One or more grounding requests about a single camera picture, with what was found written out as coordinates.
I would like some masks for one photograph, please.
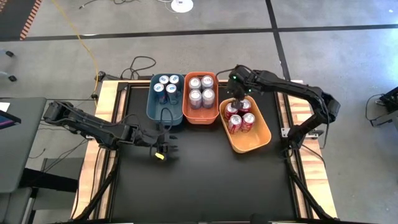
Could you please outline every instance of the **chair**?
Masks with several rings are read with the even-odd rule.
[[[13,56],[14,56],[14,53],[12,53],[11,51],[8,51],[8,50],[4,50],[4,49],[0,49],[0,53],[4,53],[4,54],[6,54],[8,57],[13,57]],[[17,78],[16,78],[14,75],[10,75],[10,74],[8,74],[7,72],[4,72],[4,71],[0,71],[0,76],[6,76],[6,77],[8,77],[8,79],[9,79],[10,81],[12,81],[12,82],[17,81]]]

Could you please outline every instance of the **soda can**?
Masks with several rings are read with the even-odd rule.
[[[166,97],[166,93],[164,91],[164,86],[161,83],[156,83],[154,86],[154,90],[157,94],[157,97],[159,99],[159,103],[160,104],[165,104],[167,103],[167,97]]]
[[[169,82],[177,87],[177,91],[181,91],[180,77],[178,75],[170,76]]]
[[[214,85],[214,81],[211,76],[206,75],[201,79],[201,86],[203,89],[207,89],[207,88],[213,89],[213,85]]]
[[[199,78],[191,78],[189,80],[189,89],[192,90],[200,90],[201,89],[201,83]]]
[[[240,111],[240,112],[243,112],[243,113],[248,113],[248,112],[250,112],[250,110],[251,110],[251,103],[250,103],[250,101],[249,101],[249,100],[242,100],[241,103],[242,103],[243,105],[242,105],[242,108],[239,109],[239,111]]]
[[[227,120],[231,118],[232,115],[237,114],[238,109],[232,107],[232,103],[228,103],[225,107],[224,115]]]
[[[247,113],[242,117],[242,132],[248,132],[253,127],[256,117],[252,113]]]
[[[201,98],[204,108],[210,109],[214,106],[215,94],[212,89],[203,90]]]
[[[200,90],[192,90],[189,93],[189,101],[191,108],[197,110],[201,107],[201,93]]]
[[[228,132],[230,134],[237,133],[241,128],[241,125],[242,125],[242,118],[237,114],[232,115],[228,121]]]
[[[176,105],[178,103],[177,99],[177,87],[174,84],[168,84],[166,87],[167,96],[169,97],[169,102],[171,105]]]
[[[164,86],[166,86],[166,85],[169,83],[169,77],[168,77],[167,75],[162,75],[162,76],[159,78],[159,82],[160,82],[161,84],[163,84]]]

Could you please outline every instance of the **white object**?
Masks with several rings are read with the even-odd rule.
[[[3,111],[3,112],[7,112],[9,106],[10,106],[10,103],[1,102],[0,103],[0,110]]]
[[[172,9],[175,12],[184,13],[189,12],[193,8],[192,0],[173,0]]]

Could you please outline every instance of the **wooden table frame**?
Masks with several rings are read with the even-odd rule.
[[[112,121],[112,119],[119,121],[123,116],[124,100],[126,96],[126,90],[121,90],[118,93],[119,82],[128,83],[142,83],[146,84],[149,81],[146,80],[134,80],[134,81],[104,81],[101,88],[101,93],[98,100],[98,105],[96,108],[95,116]],[[116,102],[117,94],[120,94],[119,102]],[[282,94],[278,93],[280,111],[282,115],[282,120],[284,127],[288,128],[288,112],[285,107],[284,99]],[[301,124],[311,115],[311,108],[307,101],[288,96],[290,111],[293,118],[294,124]],[[114,108],[118,106],[117,114],[113,114]],[[306,139],[304,144],[309,148],[313,149],[315,152],[321,155],[318,140]],[[333,198],[331,196],[331,191],[329,187],[328,177],[326,175],[325,167],[323,162],[312,152],[306,150],[304,147],[299,150],[299,156],[302,161],[303,172],[305,175],[305,180],[307,183],[307,188],[315,198],[315,200],[322,206],[324,211],[327,212],[332,217],[337,217],[335,206],[333,203]],[[115,152],[110,152],[108,166],[106,168],[109,173],[114,159]],[[73,218],[79,216],[83,209],[89,204],[92,196],[97,192],[99,187],[99,182],[101,180],[101,171],[104,166],[105,150],[99,149],[98,143],[96,141],[90,141],[87,146],[85,160],[80,174],[79,179],[79,199],[76,208],[76,214]],[[297,161],[292,157],[292,164],[297,170]],[[297,193],[298,207],[300,210],[300,216],[306,218],[305,202],[301,191],[296,186],[295,191]],[[103,194],[101,204],[99,205],[98,218],[106,217],[106,208],[109,198],[109,187]]]

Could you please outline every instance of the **table leg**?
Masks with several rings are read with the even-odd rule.
[[[47,174],[38,170],[25,168],[19,187],[38,187],[45,189],[76,192],[78,181],[68,177]]]

